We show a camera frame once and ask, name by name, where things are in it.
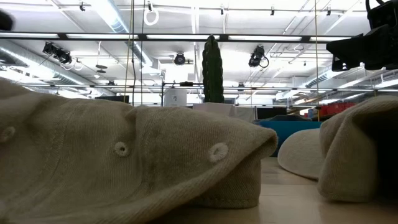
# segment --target wooden table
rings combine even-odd
[[[267,158],[262,161],[258,207],[242,210],[184,207],[154,223],[398,224],[398,207],[376,202],[327,202],[319,195],[316,184],[283,170],[276,158]]]

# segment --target cactus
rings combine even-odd
[[[205,102],[224,103],[223,60],[212,35],[207,38],[202,56]]]

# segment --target blue object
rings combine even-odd
[[[277,157],[282,143],[293,133],[301,130],[320,128],[322,122],[311,121],[259,121],[256,124],[273,129],[278,135],[278,148],[272,157]]]

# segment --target beige knitted cloth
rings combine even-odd
[[[186,108],[66,99],[0,80],[0,223],[140,223],[258,204],[276,134]]]
[[[397,198],[398,97],[379,96],[291,135],[278,161],[286,170],[318,179],[325,198],[368,202]]]

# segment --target ceiling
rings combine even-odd
[[[122,20],[129,24],[131,15],[130,0],[114,0],[120,10]],[[364,1],[358,0],[318,0],[317,26],[315,27],[314,1],[306,0],[151,0],[153,7],[159,10],[159,21],[153,26],[143,23],[142,7],[144,1],[135,1],[134,33],[158,34],[191,34],[191,7],[198,8],[197,34],[277,34],[277,35],[358,35],[369,32]],[[85,12],[79,10],[79,1],[74,0],[0,0],[0,8],[15,18],[15,32],[112,32],[107,23],[100,17],[95,8],[85,3]],[[331,15],[326,14],[330,6]],[[12,40],[13,43],[43,58],[44,40]],[[107,83],[109,80],[132,80],[134,70],[131,60],[127,65],[127,45],[124,42],[102,41],[99,59],[98,42],[94,41],[55,41],[55,45],[71,52],[84,65],[80,71],[73,73],[94,83]],[[173,70],[172,57],[183,52],[185,57],[194,62],[193,42],[138,42],[144,51],[162,62],[161,69]],[[197,43],[200,52],[204,43]],[[318,70],[331,65],[332,55],[326,50],[325,44],[272,44],[272,43],[219,43],[223,59],[223,78],[230,83],[244,82],[247,85],[260,86],[265,83],[286,83],[287,86],[297,85],[294,78],[308,78]],[[257,45],[263,45],[270,60],[269,68],[259,70],[250,68],[250,54]],[[108,67],[106,73],[95,78],[96,64]],[[184,65],[188,80],[194,82],[194,66]],[[140,78],[140,65],[135,64],[136,75]],[[344,82],[355,80],[355,75],[339,75]],[[143,79],[155,80],[160,83],[159,76],[143,74]]]

